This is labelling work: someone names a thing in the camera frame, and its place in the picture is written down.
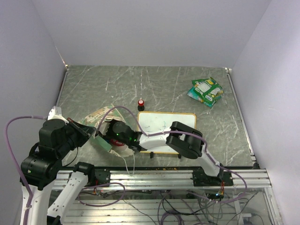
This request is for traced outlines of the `green printed paper bag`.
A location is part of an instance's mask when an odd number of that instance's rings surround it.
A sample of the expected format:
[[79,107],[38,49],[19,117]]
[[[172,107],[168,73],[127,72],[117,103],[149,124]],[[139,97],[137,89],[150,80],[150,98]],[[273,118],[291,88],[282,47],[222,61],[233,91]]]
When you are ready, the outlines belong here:
[[[108,106],[105,106],[90,113],[78,122],[83,125],[93,126],[97,128],[103,116],[107,113],[107,111],[109,111],[113,107],[113,104],[109,104]],[[121,113],[117,109],[114,109],[111,112],[109,112],[108,115],[105,117],[103,123],[100,126],[100,131],[103,132],[105,128],[108,128],[109,122],[113,122],[113,120],[126,122]],[[128,148],[128,146],[114,146],[110,144],[111,139],[103,139],[102,137],[96,135],[94,135],[90,140],[97,147],[100,147],[106,152],[113,154],[119,158],[122,158],[124,160],[125,168],[129,176],[133,176],[135,174],[135,154],[133,150]],[[130,156],[133,157],[132,172],[129,172],[128,165],[125,159],[126,157]]]

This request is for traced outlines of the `teal snack packet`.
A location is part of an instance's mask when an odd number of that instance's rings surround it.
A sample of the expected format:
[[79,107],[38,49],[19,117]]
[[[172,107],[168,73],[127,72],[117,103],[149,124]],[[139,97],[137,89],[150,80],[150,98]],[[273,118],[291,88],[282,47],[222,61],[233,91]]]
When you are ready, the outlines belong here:
[[212,102],[207,100],[207,99],[202,99],[200,96],[198,96],[195,92],[194,92],[194,87],[192,87],[188,92],[187,95],[189,97],[191,97],[194,100],[197,100],[201,103],[203,103],[204,105],[208,106],[209,108],[212,108],[214,106],[214,104],[217,102],[217,100],[213,100]]

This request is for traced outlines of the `green box snack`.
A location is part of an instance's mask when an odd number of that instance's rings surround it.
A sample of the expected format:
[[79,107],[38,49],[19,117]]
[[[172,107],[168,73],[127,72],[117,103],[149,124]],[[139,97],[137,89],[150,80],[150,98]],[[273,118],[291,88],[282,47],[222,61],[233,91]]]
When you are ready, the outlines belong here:
[[214,95],[216,95],[217,93],[222,95],[224,93],[223,88],[212,77],[206,79],[192,80],[192,84],[195,88],[194,92],[202,99],[204,99],[204,96],[208,93]]

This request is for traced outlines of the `yellow green snack packet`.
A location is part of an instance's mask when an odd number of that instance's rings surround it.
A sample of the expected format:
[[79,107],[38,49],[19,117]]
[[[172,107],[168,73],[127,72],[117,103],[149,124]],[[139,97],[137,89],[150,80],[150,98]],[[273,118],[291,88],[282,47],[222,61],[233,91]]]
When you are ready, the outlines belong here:
[[208,93],[208,94],[206,94],[205,96],[204,96],[204,99],[206,100],[206,101],[209,101],[209,102],[213,102],[213,101],[217,101],[217,100],[219,100],[221,98],[221,95],[220,94],[216,94],[216,95],[214,95],[214,94],[211,94],[211,93]]

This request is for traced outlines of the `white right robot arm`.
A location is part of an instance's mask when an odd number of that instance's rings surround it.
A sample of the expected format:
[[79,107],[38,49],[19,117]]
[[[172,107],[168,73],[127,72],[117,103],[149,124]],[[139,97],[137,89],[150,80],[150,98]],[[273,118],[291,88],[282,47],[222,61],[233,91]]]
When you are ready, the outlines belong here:
[[223,180],[224,170],[207,150],[207,142],[200,131],[181,122],[157,133],[134,131],[122,121],[110,121],[104,131],[98,131],[104,139],[114,139],[135,152],[150,151],[167,146],[189,159],[199,159],[200,167],[211,185],[218,185]]

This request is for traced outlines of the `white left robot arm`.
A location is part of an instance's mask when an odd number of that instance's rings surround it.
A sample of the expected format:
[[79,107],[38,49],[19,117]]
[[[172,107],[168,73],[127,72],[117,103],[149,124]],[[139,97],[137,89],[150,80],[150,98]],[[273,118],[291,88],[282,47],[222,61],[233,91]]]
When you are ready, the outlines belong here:
[[95,167],[78,162],[70,174],[67,185],[50,204],[51,192],[62,160],[75,149],[82,147],[97,133],[95,127],[82,125],[61,115],[53,107],[39,131],[39,141],[21,163],[23,225],[61,225],[68,209],[85,186],[96,183]]

